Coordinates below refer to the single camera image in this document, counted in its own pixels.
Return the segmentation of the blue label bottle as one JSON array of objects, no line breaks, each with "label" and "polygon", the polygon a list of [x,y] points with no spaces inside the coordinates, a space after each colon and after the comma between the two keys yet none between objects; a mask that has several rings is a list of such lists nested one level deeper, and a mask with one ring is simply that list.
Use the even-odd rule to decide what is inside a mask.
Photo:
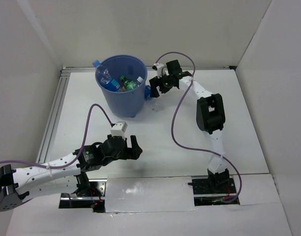
[{"label": "blue label bottle", "polygon": [[146,105],[153,111],[158,112],[161,110],[161,106],[157,101],[157,98],[151,97],[151,87],[149,85],[145,86],[145,101],[146,101]]}]

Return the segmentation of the clear bottle white cap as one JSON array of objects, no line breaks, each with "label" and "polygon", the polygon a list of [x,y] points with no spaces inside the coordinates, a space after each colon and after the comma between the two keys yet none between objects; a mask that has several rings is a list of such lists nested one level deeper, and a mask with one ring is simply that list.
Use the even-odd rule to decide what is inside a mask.
[{"label": "clear bottle white cap", "polygon": [[145,79],[142,78],[142,77],[138,77],[137,80],[136,80],[137,86],[142,85],[144,82],[145,82]]}]

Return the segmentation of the green soda bottle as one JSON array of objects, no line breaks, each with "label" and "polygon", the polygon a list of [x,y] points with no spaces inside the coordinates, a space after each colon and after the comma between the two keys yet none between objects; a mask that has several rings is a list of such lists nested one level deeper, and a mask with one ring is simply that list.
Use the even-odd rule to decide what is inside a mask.
[{"label": "green soda bottle", "polygon": [[139,86],[135,81],[130,80],[130,79],[126,78],[125,76],[121,76],[120,80],[121,80],[121,82],[123,82],[123,88],[126,91],[134,90]]}]

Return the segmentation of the clear bottle blue cap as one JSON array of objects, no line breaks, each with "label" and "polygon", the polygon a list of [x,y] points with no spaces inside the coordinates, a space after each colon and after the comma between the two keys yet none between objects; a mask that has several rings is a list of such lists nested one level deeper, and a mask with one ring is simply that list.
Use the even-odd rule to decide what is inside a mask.
[{"label": "clear bottle blue cap", "polygon": [[98,60],[95,60],[92,65],[95,68],[95,78],[98,84],[112,92],[121,91],[119,83],[116,79],[111,77],[108,69],[104,65],[102,65]]}]

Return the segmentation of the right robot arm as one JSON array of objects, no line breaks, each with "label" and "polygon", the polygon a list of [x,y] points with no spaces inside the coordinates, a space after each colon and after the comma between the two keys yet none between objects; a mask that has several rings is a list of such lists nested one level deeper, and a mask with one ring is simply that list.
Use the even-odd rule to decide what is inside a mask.
[{"label": "right robot arm", "polygon": [[158,98],[173,87],[183,90],[196,102],[196,123],[198,128],[211,139],[212,150],[208,163],[207,185],[213,193],[220,192],[229,181],[229,170],[224,159],[222,130],[225,123],[223,99],[219,93],[211,93],[193,79],[188,71],[182,71],[178,60],[168,63],[155,63],[152,69],[157,75],[150,79],[150,96]]}]

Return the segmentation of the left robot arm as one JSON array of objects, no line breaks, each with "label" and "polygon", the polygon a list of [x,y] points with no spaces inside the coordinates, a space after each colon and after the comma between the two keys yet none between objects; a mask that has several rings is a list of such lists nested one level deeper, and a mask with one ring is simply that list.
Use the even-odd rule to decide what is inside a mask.
[{"label": "left robot arm", "polygon": [[89,171],[97,171],[116,160],[137,160],[143,150],[134,135],[127,139],[108,135],[96,142],[41,166],[13,169],[0,168],[0,212],[19,207],[27,201],[57,193],[85,196],[90,191]]}]

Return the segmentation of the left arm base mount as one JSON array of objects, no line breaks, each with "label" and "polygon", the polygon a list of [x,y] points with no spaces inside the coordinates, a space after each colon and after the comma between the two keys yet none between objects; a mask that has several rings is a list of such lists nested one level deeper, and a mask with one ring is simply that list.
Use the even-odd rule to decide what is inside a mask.
[{"label": "left arm base mount", "polygon": [[105,213],[107,179],[90,179],[90,189],[82,196],[62,193],[59,209],[90,209],[95,213]]}]

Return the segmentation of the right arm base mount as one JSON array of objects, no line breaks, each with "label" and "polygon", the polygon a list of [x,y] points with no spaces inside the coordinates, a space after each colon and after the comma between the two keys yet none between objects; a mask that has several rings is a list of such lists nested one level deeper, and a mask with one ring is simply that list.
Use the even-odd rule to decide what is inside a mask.
[{"label": "right arm base mount", "polygon": [[239,204],[234,179],[227,169],[216,174],[208,171],[207,177],[192,178],[187,185],[192,187],[196,207]]}]

